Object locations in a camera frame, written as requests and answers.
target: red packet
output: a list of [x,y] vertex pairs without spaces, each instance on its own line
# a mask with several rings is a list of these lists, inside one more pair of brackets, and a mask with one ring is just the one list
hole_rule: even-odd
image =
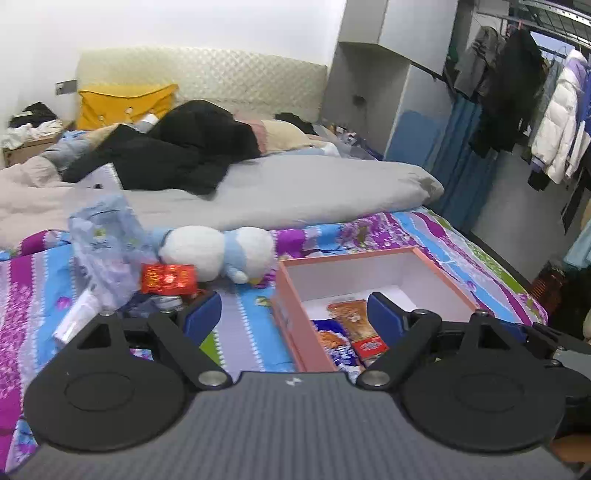
[[358,340],[357,342],[353,342],[352,346],[366,367],[371,365],[382,353],[388,350],[388,346],[379,336]]
[[198,290],[192,265],[142,265],[142,293],[191,295]]

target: metal bolt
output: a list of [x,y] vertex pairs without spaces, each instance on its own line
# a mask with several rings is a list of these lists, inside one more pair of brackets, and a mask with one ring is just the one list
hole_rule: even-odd
[[219,387],[223,385],[228,377],[224,372],[220,372],[219,370],[208,370],[199,374],[197,377],[199,383],[206,385],[207,387]]
[[390,382],[390,376],[381,370],[366,370],[361,374],[361,381],[369,387],[383,387]]

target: white puffer jacket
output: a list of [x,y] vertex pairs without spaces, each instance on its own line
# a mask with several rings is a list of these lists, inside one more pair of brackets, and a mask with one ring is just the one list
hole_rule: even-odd
[[553,182],[560,183],[567,168],[567,158],[577,128],[578,98],[582,95],[587,60],[577,50],[566,58],[540,124],[531,153],[547,165],[545,172]]

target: open box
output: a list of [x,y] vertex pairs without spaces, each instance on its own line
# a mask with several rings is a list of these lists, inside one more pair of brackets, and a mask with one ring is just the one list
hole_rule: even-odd
[[427,309],[444,321],[467,322],[478,308],[414,247],[280,261],[273,314],[299,371],[337,370],[312,320],[329,318],[330,303],[367,300],[374,291],[408,312]]

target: gray carbon fiber base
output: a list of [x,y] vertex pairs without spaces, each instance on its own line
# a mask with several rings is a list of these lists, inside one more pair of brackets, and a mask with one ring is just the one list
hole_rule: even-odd
[[416,431],[385,393],[344,374],[246,372],[197,396],[157,439],[88,455],[44,446],[16,480],[563,480],[544,448],[509,456],[448,449]]

